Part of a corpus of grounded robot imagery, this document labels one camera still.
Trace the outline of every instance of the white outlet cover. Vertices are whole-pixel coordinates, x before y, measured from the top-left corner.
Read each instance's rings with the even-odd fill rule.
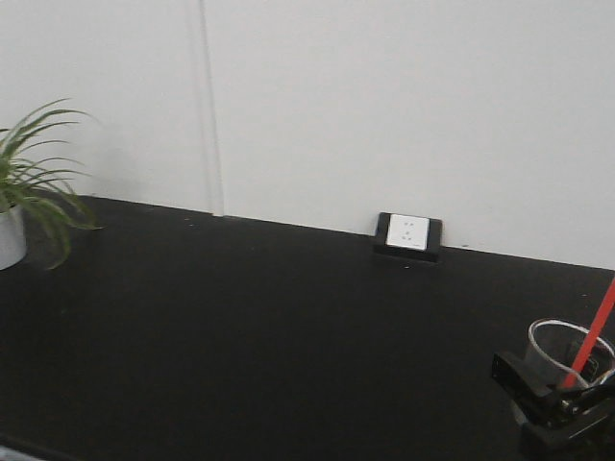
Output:
[[[427,234],[429,230],[429,218],[391,214],[386,245],[424,251],[427,249]]]

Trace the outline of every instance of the red straw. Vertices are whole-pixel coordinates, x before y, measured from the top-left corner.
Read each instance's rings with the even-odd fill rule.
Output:
[[[600,305],[598,312],[596,312],[594,322],[592,322],[592,326],[589,328],[589,332],[587,333],[587,336],[585,336],[585,340],[583,341],[582,346],[578,350],[577,357],[573,362],[572,369],[575,370],[577,373],[580,374],[580,372],[583,370],[583,368],[585,367],[585,363],[587,363],[587,359],[589,358],[589,354],[594,349],[594,346],[596,346],[598,336],[600,336],[604,324],[606,323],[606,320],[611,313],[613,304],[615,304],[615,279],[611,281],[610,286],[606,290],[603,303]],[[575,385],[576,381],[577,377],[570,373],[566,376],[566,379],[564,379],[563,387],[572,387],[573,385]]]

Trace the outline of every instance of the electrical outlet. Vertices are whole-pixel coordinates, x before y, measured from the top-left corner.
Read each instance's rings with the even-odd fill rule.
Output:
[[[430,220],[428,218],[391,214],[386,245],[424,251],[427,248],[429,230]]]
[[[380,213],[373,240],[374,253],[437,262],[441,237],[439,219]]]

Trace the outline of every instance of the black tabletop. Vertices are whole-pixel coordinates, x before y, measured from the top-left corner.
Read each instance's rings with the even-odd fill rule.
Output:
[[[33,237],[0,273],[0,431],[89,461],[521,460],[493,352],[590,323],[612,277],[89,202],[63,266]]]

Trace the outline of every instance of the black device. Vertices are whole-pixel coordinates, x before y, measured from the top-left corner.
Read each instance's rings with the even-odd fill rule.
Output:
[[[491,377],[527,419],[519,451],[528,460],[615,460],[615,379],[558,389],[510,352],[494,355]]]

